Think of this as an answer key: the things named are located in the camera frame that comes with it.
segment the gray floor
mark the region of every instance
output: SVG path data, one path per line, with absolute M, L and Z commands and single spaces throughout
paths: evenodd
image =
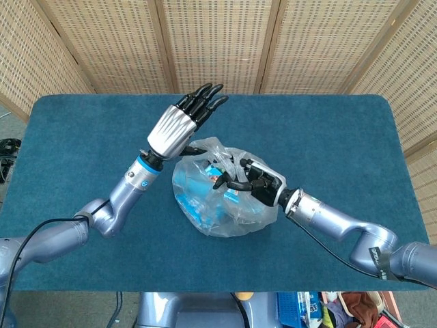
M 7 111 L 0 107 L 0 116 Z M 0 139 L 23 138 L 25 124 L 10 114 L 0 119 Z M 0 184 L 0 201 L 6 187 Z M 412 328 L 435 327 L 437 291 L 396 292 L 403 321 Z M 12 294 L 11 308 L 20 327 L 106 327 L 115 309 L 114 292 L 19 292 Z M 138 309 L 138 294 L 125 292 L 115 328 L 130 328 Z

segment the robot finger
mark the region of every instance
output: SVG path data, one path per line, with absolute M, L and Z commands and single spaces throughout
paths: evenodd
M 227 102 L 228 96 L 222 96 L 213 102 L 211 102 L 206 109 L 201 110 L 195 117 L 194 122 L 197 125 L 196 131 L 202 126 L 203 123 L 211 116 L 211 114 L 216 110 L 216 108 Z
M 250 169 L 253 161 L 251 159 L 240 159 L 240 165 L 245 169 Z
M 184 148 L 184 150 L 179 154 L 179 156 L 197 156 L 205 154 L 207 150 L 198 148 L 198 147 L 191 147 L 187 146 Z
M 268 186 L 268 181 L 265 179 L 257 179 L 247 182 L 228 181 L 226 187 L 238 191 L 254 191 L 259 189 L 265 189 Z
M 183 111 L 185 114 L 189 114 L 193 107 L 199 102 L 199 99 L 203 99 L 203 95 L 207 93 L 212 87 L 211 83 L 207 83 L 202 85 L 199 89 L 191 94 L 191 97 L 188 98 L 186 103 L 184 104 Z
M 199 89 L 197 89 L 194 92 L 191 92 L 190 94 L 186 94 L 182 99 L 180 99 L 175 106 L 184 112 L 186 112 L 187 108 L 189 108 L 193 101 L 200 97 L 205 91 L 209 90 L 212 87 L 212 83 L 206 83 L 202 85 Z
M 188 114 L 191 118 L 198 115 L 205 106 L 209 103 L 209 101 L 214 97 L 214 95 L 219 92 L 223 88 L 223 84 L 218 84 L 205 91 L 200 97 L 197 97 L 193 106 L 188 110 Z
M 216 182 L 214 183 L 214 186 L 212 186 L 212 188 L 218 189 L 220 188 L 220 186 L 225 183 L 225 182 L 229 182 L 232 181 L 231 176 L 229 175 L 229 173 L 227 173 L 226 171 L 223 172 L 223 174 L 221 176 L 219 176 L 216 180 Z

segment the blue ring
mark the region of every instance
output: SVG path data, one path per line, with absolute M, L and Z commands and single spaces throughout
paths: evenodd
M 149 165 L 144 163 L 144 161 L 141 159 L 141 157 L 139 155 L 137 157 L 137 161 L 141 164 L 141 166 L 143 166 L 150 173 L 153 173 L 153 174 L 156 174 L 156 175 L 158 175 L 160 173 L 159 171 L 156 171 L 155 169 L 152 169 Z

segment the black tape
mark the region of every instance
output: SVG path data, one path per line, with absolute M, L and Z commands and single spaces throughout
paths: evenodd
M 379 247 L 369 248 L 369 253 L 375 267 L 378 270 L 378 277 L 381 280 L 398 280 L 390 270 L 390 254 L 381 253 Z

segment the blue felt surface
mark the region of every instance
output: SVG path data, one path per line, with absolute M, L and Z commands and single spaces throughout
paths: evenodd
M 109 195 L 147 148 L 147 135 L 178 95 L 60 95 L 34 106 L 3 211 L 2 236 L 71 216 Z M 402 243 L 427 241 L 387 101 L 379 96 L 230 96 L 195 135 L 248 150 L 331 206 L 379 222 Z M 398 290 L 344 267 L 279 214 L 238 238 L 199 233 L 173 198 L 174 162 L 133 208 L 122 233 L 91 231 L 83 248 L 30 264 L 25 290 Z M 343 257 L 356 236 L 323 241 Z

